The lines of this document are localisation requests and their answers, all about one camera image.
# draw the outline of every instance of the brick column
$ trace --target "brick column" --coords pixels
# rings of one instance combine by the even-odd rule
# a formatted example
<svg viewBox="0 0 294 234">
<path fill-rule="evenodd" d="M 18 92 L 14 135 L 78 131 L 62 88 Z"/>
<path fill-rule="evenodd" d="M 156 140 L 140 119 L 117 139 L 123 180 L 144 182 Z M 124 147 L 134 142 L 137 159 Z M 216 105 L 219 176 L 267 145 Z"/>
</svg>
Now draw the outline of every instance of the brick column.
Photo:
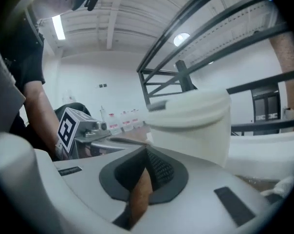
<svg viewBox="0 0 294 234">
<path fill-rule="evenodd" d="M 275 50 L 282 72 L 294 70 L 294 35 L 285 33 L 270 39 Z M 288 106 L 294 109 L 294 79 L 286 81 Z"/>
</svg>

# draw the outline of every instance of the white wall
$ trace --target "white wall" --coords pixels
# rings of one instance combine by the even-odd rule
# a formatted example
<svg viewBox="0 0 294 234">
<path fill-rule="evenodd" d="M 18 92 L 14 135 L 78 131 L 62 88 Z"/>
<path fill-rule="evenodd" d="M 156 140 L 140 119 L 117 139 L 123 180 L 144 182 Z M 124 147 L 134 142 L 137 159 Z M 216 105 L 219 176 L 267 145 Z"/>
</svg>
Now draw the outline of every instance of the white wall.
<svg viewBox="0 0 294 234">
<path fill-rule="evenodd" d="M 281 67 L 269 40 L 261 41 L 228 55 L 192 74 L 198 87 L 231 88 L 251 81 L 281 74 Z M 287 106 L 284 82 L 279 83 L 281 108 Z M 231 95 L 233 124 L 254 121 L 251 91 Z"/>
<path fill-rule="evenodd" d="M 71 90 L 77 102 L 86 105 L 92 116 L 101 119 L 100 109 L 106 113 L 139 109 L 146 112 L 142 87 L 136 73 L 144 54 L 104 51 L 62 58 L 49 57 L 44 64 L 44 89 L 54 109 L 63 105 L 62 97 Z M 159 62 L 164 57 L 156 57 Z M 170 77 L 159 76 L 150 82 L 165 82 Z M 162 93 L 180 91 L 180 86 L 170 86 Z M 152 98 L 151 103 L 165 97 Z"/>
</svg>

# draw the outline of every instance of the bottle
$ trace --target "bottle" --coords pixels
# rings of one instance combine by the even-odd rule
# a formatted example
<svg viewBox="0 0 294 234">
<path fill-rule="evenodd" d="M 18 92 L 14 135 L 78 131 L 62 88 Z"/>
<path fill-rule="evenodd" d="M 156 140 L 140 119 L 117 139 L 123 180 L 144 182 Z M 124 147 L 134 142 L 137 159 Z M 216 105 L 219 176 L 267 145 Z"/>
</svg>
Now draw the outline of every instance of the bottle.
<svg viewBox="0 0 294 234">
<path fill-rule="evenodd" d="M 109 114 L 107 119 L 107 124 L 112 135 L 117 135 L 122 133 L 119 120 L 114 114 Z"/>
<path fill-rule="evenodd" d="M 141 116 L 139 110 L 137 109 L 136 110 L 136 114 L 137 114 L 137 118 L 138 118 L 138 123 L 137 123 L 137 126 L 138 127 L 143 127 L 144 126 L 144 119 L 143 117 Z"/>
<path fill-rule="evenodd" d="M 131 111 L 131 118 L 132 118 L 133 127 L 138 128 L 139 127 L 139 124 L 138 124 L 139 118 L 138 118 L 138 114 L 135 109 L 133 111 Z"/>
<path fill-rule="evenodd" d="M 123 114 L 121 114 L 121 115 L 122 115 L 121 121 L 122 121 L 123 130 L 125 132 L 131 131 L 133 129 L 133 124 L 132 124 L 132 121 L 130 119 L 129 114 L 127 114 L 125 111 L 123 111 Z"/>
</svg>

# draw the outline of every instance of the label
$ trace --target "label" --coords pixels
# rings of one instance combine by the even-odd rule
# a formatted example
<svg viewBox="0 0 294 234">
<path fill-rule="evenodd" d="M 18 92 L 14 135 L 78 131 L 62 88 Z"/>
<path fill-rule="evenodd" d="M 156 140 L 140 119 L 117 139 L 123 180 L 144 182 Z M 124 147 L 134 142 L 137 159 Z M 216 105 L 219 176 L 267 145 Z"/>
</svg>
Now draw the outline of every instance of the label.
<svg viewBox="0 0 294 234">
<path fill-rule="evenodd" d="M 109 128 L 118 128 L 118 124 L 110 125 Z"/>
<path fill-rule="evenodd" d="M 278 113 L 274 114 L 268 114 L 268 119 L 277 119 L 278 118 Z M 259 115 L 255 117 L 256 120 L 265 120 L 266 116 L 265 115 Z"/>
</svg>

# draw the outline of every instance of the white lid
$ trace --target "white lid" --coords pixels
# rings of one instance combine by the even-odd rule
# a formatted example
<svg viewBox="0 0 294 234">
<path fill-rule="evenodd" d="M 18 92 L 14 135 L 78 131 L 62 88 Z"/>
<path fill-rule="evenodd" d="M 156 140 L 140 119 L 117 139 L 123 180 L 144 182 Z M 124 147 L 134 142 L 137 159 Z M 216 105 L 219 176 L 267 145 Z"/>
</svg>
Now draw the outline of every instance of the white lid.
<svg viewBox="0 0 294 234">
<path fill-rule="evenodd" d="M 148 113 L 147 124 L 158 127 L 196 127 L 220 120 L 230 107 L 225 89 L 200 88 L 176 95 L 165 109 Z"/>
</svg>

